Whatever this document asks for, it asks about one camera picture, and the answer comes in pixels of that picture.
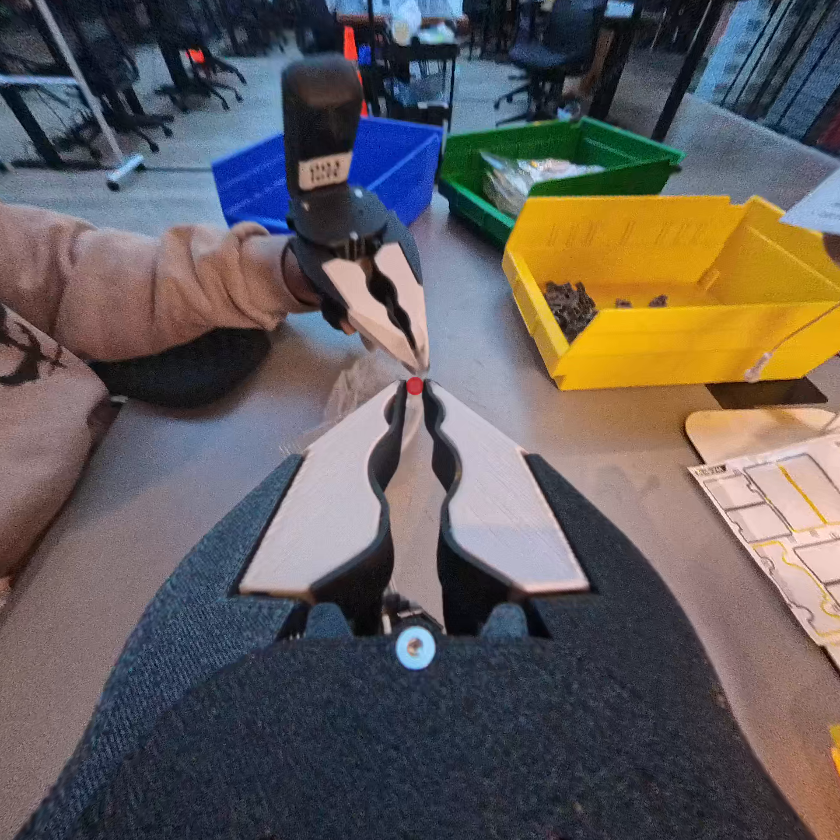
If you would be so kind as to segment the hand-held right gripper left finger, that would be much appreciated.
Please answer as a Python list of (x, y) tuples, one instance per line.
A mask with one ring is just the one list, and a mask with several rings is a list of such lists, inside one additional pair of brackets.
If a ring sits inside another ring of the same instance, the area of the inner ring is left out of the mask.
[(338, 606), (379, 628), (394, 569), (385, 489), (400, 462), (407, 389), (394, 381), (287, 465), (292, 475), (239, 578), (241, 595)]

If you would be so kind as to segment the white sticker sheet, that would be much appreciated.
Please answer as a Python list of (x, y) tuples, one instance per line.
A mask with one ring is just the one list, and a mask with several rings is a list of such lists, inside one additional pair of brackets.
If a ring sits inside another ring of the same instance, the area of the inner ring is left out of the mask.
[(839, 662), (839, 435), (688, 468), (834, 666)]

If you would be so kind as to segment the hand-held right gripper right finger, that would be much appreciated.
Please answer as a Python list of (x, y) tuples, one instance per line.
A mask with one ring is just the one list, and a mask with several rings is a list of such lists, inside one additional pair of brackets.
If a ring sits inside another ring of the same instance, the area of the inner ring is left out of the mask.
[(441, 385), (423, 387), (423, 413), (444, 489), (437, 577), (446, 630), (479, 631), (503, 603), (589, 592), (530, 453)]

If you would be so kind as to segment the clear plastic bag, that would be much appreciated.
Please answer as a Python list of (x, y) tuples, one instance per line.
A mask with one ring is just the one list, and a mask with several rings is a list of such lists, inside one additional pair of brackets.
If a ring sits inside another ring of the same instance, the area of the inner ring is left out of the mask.
[(341, 370), (322, 412), (321, 427), (334, 426), (396, 380), (403, 367), (381, 350), (365, 351)]

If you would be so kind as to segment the green bin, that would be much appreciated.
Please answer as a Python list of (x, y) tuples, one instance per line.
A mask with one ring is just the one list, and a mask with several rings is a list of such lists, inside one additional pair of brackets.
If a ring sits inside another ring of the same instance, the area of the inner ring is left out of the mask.
[(507, 243), (519, 210), (501, 210), (487, 196), (490, 163), (483, 153), (514, 162), (567, 161), (586, 168), (580, 175), (540, 181), (526, 197), (655, 195), (685, 158), (679, 150), (589, 118), (452, 134), (438, 191), (453, 216), (498, 249)]

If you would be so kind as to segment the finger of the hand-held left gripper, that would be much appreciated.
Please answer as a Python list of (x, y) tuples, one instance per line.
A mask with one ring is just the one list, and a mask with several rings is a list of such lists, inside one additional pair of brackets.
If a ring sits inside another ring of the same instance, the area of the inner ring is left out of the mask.
[(379, 249), (379, 275), (389, 281), (391, 312), (413, 353), (415, 372), (429, 368), (429, 343), (424, 288), (401, 245)]
[[(391, 306), (374, 296), (363, 267), (345, 259), (331, 259), (322, 268), (344, 304), (347, 312), (345, 319), (362, 339), (391, 355), (412, 373), (421, 374), (410, 365), (413, 353), (391, 312)], [(374, 273), (374, 278), (383, 278), (379, 270)]]

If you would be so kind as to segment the yellow bin with grey parts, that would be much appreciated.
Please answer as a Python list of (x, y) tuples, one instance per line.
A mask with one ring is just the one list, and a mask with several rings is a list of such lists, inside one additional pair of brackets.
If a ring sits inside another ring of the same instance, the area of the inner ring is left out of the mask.
[[(562, 391), (797, 380), (838, 353), (838, 265), (820, 233), (759, 196), (529, 198), (502, 268)], [(602, 303), (569, 345), (538, 287)], [(629, 296), (670, 308), (612, 309)]]

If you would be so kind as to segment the person's left forearm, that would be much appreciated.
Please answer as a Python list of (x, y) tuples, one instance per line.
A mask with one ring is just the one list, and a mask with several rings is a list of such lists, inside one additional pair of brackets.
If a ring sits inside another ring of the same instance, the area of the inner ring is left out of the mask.
[(2, 204), (2, 306), (84, 361), (126, 361), (290, 313), (280, 237), (255, 223), (158, 237)]

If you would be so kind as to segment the orange traffic cone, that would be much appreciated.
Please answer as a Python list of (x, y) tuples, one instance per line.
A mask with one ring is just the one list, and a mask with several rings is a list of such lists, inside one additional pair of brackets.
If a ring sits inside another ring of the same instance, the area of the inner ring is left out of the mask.
[(364, 90), (364, 78), (362, 76), (361, 66), (359, 63), (359, 52), (355, 41), (354, 28), (350, 25), (345, 25), (343, 27), (343, 56), (355, 68), (356, 75), (362, 89), (361, 117), (368, 118), (368, 101)]

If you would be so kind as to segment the instruction booklet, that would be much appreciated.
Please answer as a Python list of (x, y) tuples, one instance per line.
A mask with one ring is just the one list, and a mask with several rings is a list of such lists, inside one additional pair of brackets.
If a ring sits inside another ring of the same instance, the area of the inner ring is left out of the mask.
[(839, 169), (780, 218), (782, 224), (839, 236)]

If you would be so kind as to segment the black office chair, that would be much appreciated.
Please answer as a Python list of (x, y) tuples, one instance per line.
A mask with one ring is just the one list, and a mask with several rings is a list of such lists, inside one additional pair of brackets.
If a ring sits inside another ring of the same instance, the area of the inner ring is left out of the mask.
[(510, 63), (523, 71), (524, 83), (493, 104), (498, 110), (524, 93), (524, 112), (497, 121), (510, 123), (559, 119), (578, 122), (583, 106), (600, 80), (613, 36), (604, 29), (608, 2), (557, 1), (552, 3), (548, 20), (537, 27), (536, 10), (540, 2), (529, 2), (522, 13), (528, 25), (509, 51)]
[(98, 100), (106, 124), (117, 134), (132, 135), (153, 154), (160, 147), (148, 130), (172, 136), (171, 117), (144, 111), (134, 90), (139, 68), (103, 2), (58, 1), (54, 16), (91, 93)]
[(238, 86), (220, 80), (222, 75), (246, 84), (241, 71), (214, 53), (219, 27), (213, 2), (143, 1), (151, 33), (171, 82), (155, 89), (180, 112), (189, 112), (193, 99), (216, 99), (230, 110), (225, 93), (236, 102), (243, 97)]

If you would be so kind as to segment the blue bin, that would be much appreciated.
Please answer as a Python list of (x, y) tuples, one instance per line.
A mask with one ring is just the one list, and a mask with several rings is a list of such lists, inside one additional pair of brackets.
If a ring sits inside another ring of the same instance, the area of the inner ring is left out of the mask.
[[(350, 184), (373, 192), (410, 226), (431, 203), (443, 138), (433, 125), (362, 118)], [(228, 226), (253, 222), (273, 235), (289, 235), (282, 133), (216, 160), (212, 174)]]

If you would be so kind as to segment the pile of grey connector parts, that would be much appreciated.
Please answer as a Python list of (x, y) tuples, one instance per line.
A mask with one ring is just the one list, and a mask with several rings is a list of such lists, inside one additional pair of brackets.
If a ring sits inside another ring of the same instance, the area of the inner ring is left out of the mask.
[[(567, 281), (562, 284), (549, 281), (538, 289), (564, 340), (569, 345), (581, 336), (608, 303), (606, 299), (598, 303), (582, 282)], [(615, 310), (634, 308), (665, 310), (671, 307), (673, 301), (669, 295), (661, 293), (650, 299), (642, 297), (639, 300), (631, 299), (629, 296), (615, 297), (611, 303), (611, 308)]]

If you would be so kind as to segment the person's beige sweatshirt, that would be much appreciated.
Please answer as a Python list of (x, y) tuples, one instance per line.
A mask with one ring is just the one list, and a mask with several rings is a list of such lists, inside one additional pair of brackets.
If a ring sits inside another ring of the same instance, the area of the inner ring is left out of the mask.
[(102, 380), (1, 309), (1, 577), (9, 585), (79, 480), (112, 419)]

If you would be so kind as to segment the person's left hand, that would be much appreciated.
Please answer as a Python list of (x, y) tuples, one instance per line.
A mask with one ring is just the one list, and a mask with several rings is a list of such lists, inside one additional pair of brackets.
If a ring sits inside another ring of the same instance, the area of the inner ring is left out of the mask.
[(280, 240), (277, 270), (280, 283), (285, 290), (286, 310), (290, 314), (322, 313), (320, 294), (300, 268), (298, 259), (291, 248), (291, 239), (280, 237)]

